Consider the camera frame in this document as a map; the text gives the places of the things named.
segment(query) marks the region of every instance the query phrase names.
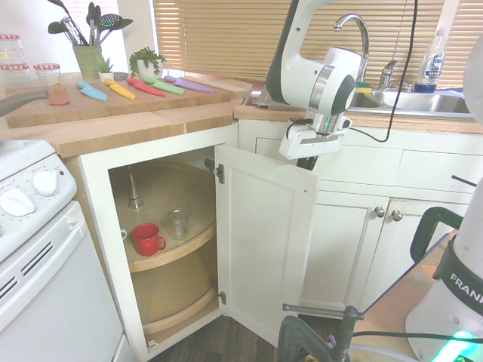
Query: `wooden countertop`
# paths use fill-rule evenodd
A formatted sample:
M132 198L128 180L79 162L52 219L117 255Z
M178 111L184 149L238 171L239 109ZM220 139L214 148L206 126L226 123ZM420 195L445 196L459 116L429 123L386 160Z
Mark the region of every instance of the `wooden countertop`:
M305 111L285 111L274 109L261 109L256 106L237 106L233 114L236 119L260 119L262 121L286 122L290 117L301 118ZM388 115L360 115L346 112L355 127L387 128ZM398 115L392 123L394 130L421 130L429 132L452 132L483 134L483 127L475 121L461 121L456 118L415 118Z
M202 106L13 129L8 127L5 117L0 117L0 140L46 140L58 155L67 158L222 127L233 123L233 111L243 101L240 96L250 93L242 88L244 84L251 89L251 84L240 81L211 82L225 89L229 87L232 100ZM4 97L5 89L0 88L0 99Z

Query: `small succulent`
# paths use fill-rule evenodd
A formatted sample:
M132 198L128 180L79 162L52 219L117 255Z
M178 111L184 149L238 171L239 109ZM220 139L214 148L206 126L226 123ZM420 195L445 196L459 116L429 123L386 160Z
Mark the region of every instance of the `small succulent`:
M161 63L163 63L164 61L166 61L166 58L164 58L162 55L155 53L154 51L149 49L149 47L143 48L140 51L135 51L129 57L129 68L131 69L131 75L133 77L139 73L139 69L137 68L138 60L142 60L146 68L149 66L149 62L151 62L152 66L154 67L154 73L159 74L159 60L161 61Z
M114 64L111 64L111 58L110 57L108 57L107 59L103 57L100 60L100 72L101 73L110 73L112 71L113 66L114 66Z

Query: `cutting board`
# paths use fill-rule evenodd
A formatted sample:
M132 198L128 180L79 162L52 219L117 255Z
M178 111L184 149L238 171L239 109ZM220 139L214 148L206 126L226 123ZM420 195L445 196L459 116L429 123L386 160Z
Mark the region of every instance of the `cutting board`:
M30 127L42 124L52 124L82 119L109 117L112 115L126 115L138 112L161 111L164 109L200 106L209 103L228 102L232 92L213 87L213 93L198 92L185 89L184 95L166 93L166 97L157 97L142 92L125 81L118 82L122 87L136 94L135 100L119 96L107 85L100 82L90 84L108 96L105 102L92 100L80 92L74 84L64 85L70 98L70 104L65 106L50 106L48 100L36 100L16 109L6 115L9 128ZM7 89L6 95L41 90L41 87Z

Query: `window blind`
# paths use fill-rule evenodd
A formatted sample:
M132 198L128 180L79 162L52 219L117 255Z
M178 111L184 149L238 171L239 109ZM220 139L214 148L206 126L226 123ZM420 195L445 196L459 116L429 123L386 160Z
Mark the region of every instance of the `window blind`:
M264 80L280 39L290 0L153 0L160 53L166 67L187 72ZM413 82L426 48L435 34L444 0L420 0L417 32L407 80ZM399 61L400 77L408 53L413 0L341 0L317 10L301 54L322 61L328 48L361 53L356 24L333 30L339 17L361 15L369 29L371 49L366 81L378 85L383 67Z
M463 86L466 60L481 35L483 35L483 2L460 0L446 44L445 62L438 88Z

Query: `glass jar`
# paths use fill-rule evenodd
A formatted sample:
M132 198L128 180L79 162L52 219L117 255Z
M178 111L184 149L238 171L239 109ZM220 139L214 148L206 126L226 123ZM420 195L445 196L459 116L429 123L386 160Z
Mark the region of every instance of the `glass jar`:
M0 34L0 65L25 64L20 36Z
M44 87L51 87L60 83L60 66L54 63L35 64L33 69Z
M29 66L26 64L14 64L0 66L7 84L12 88L30 87Z

